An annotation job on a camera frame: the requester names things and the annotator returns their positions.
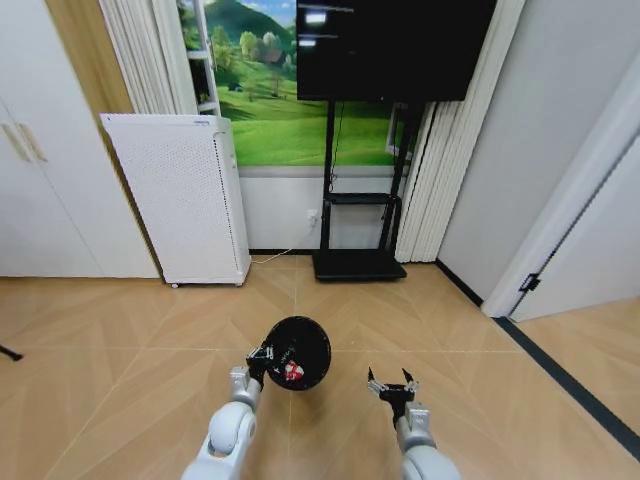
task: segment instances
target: cabinet handle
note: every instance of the cabinet handle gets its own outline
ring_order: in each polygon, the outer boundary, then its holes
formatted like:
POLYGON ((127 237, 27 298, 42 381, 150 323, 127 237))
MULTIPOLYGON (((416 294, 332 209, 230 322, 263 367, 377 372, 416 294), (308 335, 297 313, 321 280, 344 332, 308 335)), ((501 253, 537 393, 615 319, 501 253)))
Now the cabinet handle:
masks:
POLYGON ((4 134, 7 136, 7 139, 9 140, 9 143, 13 147, 13 150, 16 152, 16 155, 18 155, 25 162, 29 162, 30 160, 29 160, 29 156, 27 155, 27 152, 24 151, 24 148, 22 148, 22 144, 20 143, 20 140, 18 140, 18 138, 11 131, 11 127, 6 123, 3 123, 2 130, 4 131, 4 134))
POLYGON ((42 153, 42 150, 40 149, 38 142, 36 142, 36 137, 34 137, 33 133, 31 133, 31 129, 27 127, 24 123, 19 123, 18 127, 20 127, 22 136, 25 138, 25 140, 29 144, 29 147, 31 147, 31 151, 36 156, 36 158, 41 162, 46 162, 47 158, 42 153))

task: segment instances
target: black tv stand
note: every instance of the black tv stand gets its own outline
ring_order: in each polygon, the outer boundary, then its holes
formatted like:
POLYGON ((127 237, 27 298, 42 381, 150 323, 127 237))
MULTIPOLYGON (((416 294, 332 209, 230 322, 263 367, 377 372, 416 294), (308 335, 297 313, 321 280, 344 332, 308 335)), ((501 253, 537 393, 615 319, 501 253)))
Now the black tv stand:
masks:
POLYGON ((330 187, 332 181, 336 102, 335 99, 330 99, 328 103, 320 250, 313 255, 315 276, 318 280, 323 281, 381 281, 404 278, 407 276, 407 272, 395 259, 400 214, 402 212, 402 200, 398 196, 398 190, 404 168, 404 159, 407 155, 413 130, 418 124, 417 120, 420 111, 415 107, 408 109, 399 153, 397 157, 394 157, 393 180, 389 193, 334 193, 330 187), (384 205, 385 211, 378 248, 355 250, 330 248, 331 208, 333 205, 384 205))

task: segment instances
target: black round object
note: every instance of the black round object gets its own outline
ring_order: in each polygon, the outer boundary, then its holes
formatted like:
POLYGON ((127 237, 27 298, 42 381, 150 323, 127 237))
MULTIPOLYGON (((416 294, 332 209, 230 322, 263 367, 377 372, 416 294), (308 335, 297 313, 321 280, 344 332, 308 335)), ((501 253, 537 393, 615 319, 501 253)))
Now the black round object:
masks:
POLYGON ((267 369, 271 380, 287 390, 315 387, 329 371, 329 337, 308 317, 280 320, 263 345, 273 347, 273 363, 267 369))

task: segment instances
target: television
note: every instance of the television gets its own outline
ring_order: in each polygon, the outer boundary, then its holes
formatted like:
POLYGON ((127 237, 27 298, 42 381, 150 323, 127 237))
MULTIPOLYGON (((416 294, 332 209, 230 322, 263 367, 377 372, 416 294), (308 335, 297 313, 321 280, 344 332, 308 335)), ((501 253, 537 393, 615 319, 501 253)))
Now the television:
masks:
POLYGON ((298 99, 464 100, 495 3, 298 1, 298 99))

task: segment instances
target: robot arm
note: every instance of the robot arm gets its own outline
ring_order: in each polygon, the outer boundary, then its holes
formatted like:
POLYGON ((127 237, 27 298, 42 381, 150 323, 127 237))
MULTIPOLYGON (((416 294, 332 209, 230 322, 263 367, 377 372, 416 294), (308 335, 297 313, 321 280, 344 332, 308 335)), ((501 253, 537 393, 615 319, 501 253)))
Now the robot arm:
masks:
POLYGON ((256 430, 264 372, 273 360, 273 349, 261 347, 247 357, 248 367, 231 369, 231 401, 209 422, 196 459, 182 474, 182 480, 237 480, 256 430))
POLYGON ((404 480, 460 480, 460 473, 453 462, 437 450, 431 435, 431 413, 420 402, 415 402, 418 382, 405 369, 406 385, 380 383, 369 369, 369 390, 389 403, 393 410, 393 426, 396 430, 402 461, 404 480))

